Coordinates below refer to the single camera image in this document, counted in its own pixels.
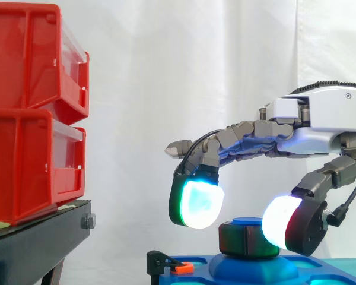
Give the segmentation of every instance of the blue base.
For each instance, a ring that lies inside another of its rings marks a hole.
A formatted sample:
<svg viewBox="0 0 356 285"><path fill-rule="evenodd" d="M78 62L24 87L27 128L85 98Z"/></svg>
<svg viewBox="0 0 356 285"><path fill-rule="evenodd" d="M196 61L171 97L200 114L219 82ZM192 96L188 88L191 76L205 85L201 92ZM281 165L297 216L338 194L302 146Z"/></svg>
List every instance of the blue base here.
<svg viewBox="0 0 356 285"><path fill-rule="evenodd" d="M172 275L166 268L160 285L356 285L356 277L313 257L282 255L247 261L216 256L174 256L192 262L193 274Z"/></svg>

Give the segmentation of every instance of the screw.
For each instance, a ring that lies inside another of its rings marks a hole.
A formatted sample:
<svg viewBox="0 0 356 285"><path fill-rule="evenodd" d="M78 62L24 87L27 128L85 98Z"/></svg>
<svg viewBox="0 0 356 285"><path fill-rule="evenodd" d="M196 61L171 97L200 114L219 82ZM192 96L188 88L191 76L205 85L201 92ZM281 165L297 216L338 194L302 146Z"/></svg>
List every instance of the screw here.
<svg viewBox="0 0 356 285"><path fill-rule="evenodd" d="M87 214L85 216L84 228L87 230L92 230L96 225L96 215L95 214Z"/></svg>

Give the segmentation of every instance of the black metal bracket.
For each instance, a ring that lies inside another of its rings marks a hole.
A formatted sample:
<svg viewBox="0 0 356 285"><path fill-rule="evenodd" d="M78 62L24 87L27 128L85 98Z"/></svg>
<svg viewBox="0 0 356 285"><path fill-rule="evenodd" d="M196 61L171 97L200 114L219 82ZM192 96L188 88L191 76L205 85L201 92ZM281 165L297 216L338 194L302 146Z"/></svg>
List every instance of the black metal bracket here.
<svg viewBox="0 0 356 285"><path fill-rule="evenodd" d="M184 266L184 264L160 251L147 253L147 273L151 276L151 285L159 285L160 275L165 273L165 267L176 268L178 266Z"/></svg>

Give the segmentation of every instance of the red plastic bin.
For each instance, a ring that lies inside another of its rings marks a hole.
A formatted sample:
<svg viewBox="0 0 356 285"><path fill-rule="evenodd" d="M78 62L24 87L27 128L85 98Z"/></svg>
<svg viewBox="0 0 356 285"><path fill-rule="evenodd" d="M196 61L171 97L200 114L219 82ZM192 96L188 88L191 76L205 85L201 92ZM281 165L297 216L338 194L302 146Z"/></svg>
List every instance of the red plastic bin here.
<svg viewBox="0 0 356 285"><path fill-rule="evenodd" d="M67 125L86 118L88 61L58 6L0 2L0 108L41 107Z"/></svg>
<svg viewBox="0 0 356 285"><path fill-rule="evenodd" d="M0 110L0 221L21 223L84 195L85 131L47 110Z"/></svg>

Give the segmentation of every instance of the white curtain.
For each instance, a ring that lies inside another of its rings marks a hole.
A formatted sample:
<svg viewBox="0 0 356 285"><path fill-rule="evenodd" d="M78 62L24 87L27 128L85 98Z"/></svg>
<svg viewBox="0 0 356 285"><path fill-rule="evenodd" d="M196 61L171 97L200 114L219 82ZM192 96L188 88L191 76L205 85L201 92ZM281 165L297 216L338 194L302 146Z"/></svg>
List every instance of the white curtain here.
<svg viewBox="0 0 356 285"><path fill-rule="evenodd" d="M298 85L356 81L356 0L55 0L90 53L87 194L91 236L61 285L149 284L145 255L218 253L218 225L260 217L326 160L258 157L220 171L222 212L205 230L167 213L178 161L168 143L254 119ZM335 190L336 206L349 189ZM356 257L356 201L315 256Z"/></svg>

